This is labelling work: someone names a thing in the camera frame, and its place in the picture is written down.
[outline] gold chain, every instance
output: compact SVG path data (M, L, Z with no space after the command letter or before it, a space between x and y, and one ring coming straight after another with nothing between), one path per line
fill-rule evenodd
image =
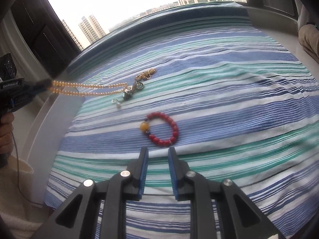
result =
M72 91L63 91L58 88L50 87L48 90L50 90L53 93L57 94L64 94L64 95L70 95L70 96L107 96L111 94L121 93L124 92L125 89L127 89L128 85L126 82L123 83L116 83L116 84L109 84L109 85L94 85L94 84L81 84L81 83L69 83L69 82L61 82L61 81L52 81L52 86L58 86L58 87L83 87L83 88L116 88L123 86L123 89L117 90L117 91L111 91L111 92L72 92Z
M151 78L151 76L154 73L156 73L156 69L151 68L151 69L149 69L149 70L147 70L147 71L135 76L135 81L148 80L148 79Z

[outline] cable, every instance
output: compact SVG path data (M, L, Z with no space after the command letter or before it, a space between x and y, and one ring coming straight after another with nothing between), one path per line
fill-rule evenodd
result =
M39 206L43 207L44 206L43 204L36 203L36 202L33 202L30 199L28 199L25 195L23 195L22 191L20 190L20 169L19 169L18 149L17 149L17 143L16 143L16 140L14 138L13 132L11 132L11 134L12 134L12 139L13 139L13 142L14 142L14 148L16 150L16 155L17 155L18 190L19 190L20 194L22 195L22 197L24 197L27 201L29 201L32 204L36 204L36 205L39 205Z

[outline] hand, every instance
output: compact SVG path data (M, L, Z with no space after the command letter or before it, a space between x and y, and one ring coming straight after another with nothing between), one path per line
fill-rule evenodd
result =
M9 156L13 150L11 132L13 130L12 122L14 115L10 112L1 117L0 124L0 154Z

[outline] bed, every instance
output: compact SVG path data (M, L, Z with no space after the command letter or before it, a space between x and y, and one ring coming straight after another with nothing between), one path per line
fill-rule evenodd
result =
M86 98L55 158L48 206L57 208L85 179L111 178L147 146L145 195L127 202L127 238L189 238L190 205L172 195L167 148L139 129L147 114L164 112L178 124L175 148L192 170L232 179L287 238L312 218L319 207L318 82L252 27L244 7L204 3L144 17L89 47L68 74L87 84L132 84L150 68L157 72L121 108L111 102L121 95ZM170 137L166 123L154 120L151 129Z

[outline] yellow bead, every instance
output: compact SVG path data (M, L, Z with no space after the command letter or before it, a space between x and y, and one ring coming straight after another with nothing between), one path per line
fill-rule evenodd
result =
M150 128L150 127L149 127L149 125L148 125L147 122L143 121L143 122L141 123L140 130L141 130L142 132L148 131L149 128Z

